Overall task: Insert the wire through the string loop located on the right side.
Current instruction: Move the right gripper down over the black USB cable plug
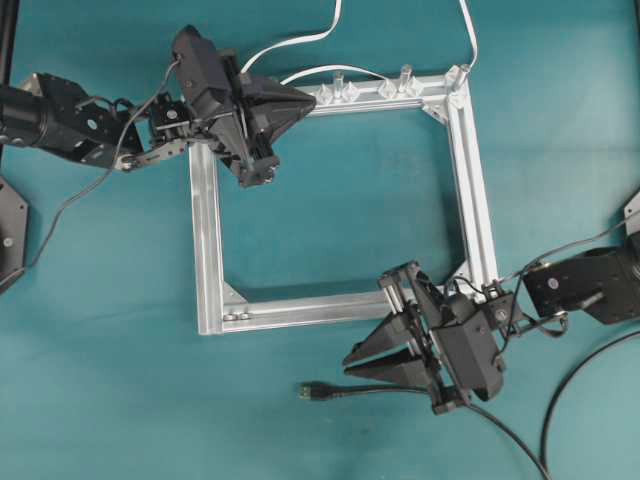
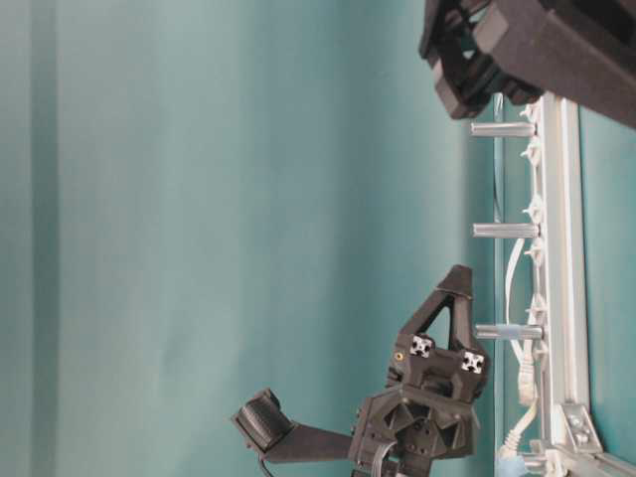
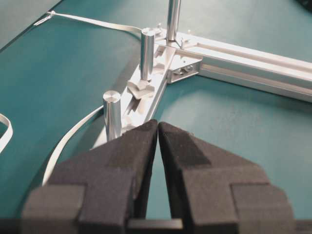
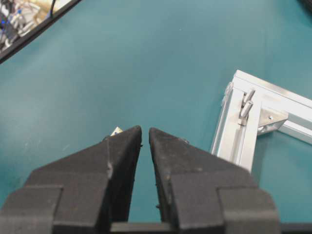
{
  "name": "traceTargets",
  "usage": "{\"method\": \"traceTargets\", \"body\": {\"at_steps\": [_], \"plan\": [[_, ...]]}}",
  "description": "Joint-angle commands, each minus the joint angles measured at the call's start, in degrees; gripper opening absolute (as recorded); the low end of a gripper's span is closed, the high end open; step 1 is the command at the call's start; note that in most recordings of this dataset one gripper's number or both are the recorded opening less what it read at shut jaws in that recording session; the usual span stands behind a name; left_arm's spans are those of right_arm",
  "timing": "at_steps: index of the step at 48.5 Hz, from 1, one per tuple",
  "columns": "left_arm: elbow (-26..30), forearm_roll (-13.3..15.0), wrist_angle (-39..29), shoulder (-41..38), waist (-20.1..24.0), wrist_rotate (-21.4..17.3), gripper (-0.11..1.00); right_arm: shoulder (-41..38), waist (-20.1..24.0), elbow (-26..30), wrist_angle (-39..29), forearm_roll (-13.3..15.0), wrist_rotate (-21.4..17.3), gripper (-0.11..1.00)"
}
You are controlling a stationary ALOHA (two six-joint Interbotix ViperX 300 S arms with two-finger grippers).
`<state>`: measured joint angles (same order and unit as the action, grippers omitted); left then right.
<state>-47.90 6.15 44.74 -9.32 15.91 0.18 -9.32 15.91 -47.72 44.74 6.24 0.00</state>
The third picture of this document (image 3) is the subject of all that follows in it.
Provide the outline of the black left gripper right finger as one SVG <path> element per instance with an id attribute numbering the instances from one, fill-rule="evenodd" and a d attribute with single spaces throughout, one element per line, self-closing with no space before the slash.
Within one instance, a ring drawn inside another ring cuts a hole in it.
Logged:
<path id="1" fill-rule="evenodd" d="M 285 192 L 264 169 L 169 123 L 158 126 L 172 217 L 193 234 L 293 234 Z"/>

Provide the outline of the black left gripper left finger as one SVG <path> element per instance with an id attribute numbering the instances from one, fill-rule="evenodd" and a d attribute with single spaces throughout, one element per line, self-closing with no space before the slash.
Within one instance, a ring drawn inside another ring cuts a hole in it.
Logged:
<path id="1" fill-rule="evenodd" d="M 145 217 L 157 142 L 152 119 L 55 166 L 22 212 L 24 234 L 123 234 Z"/>

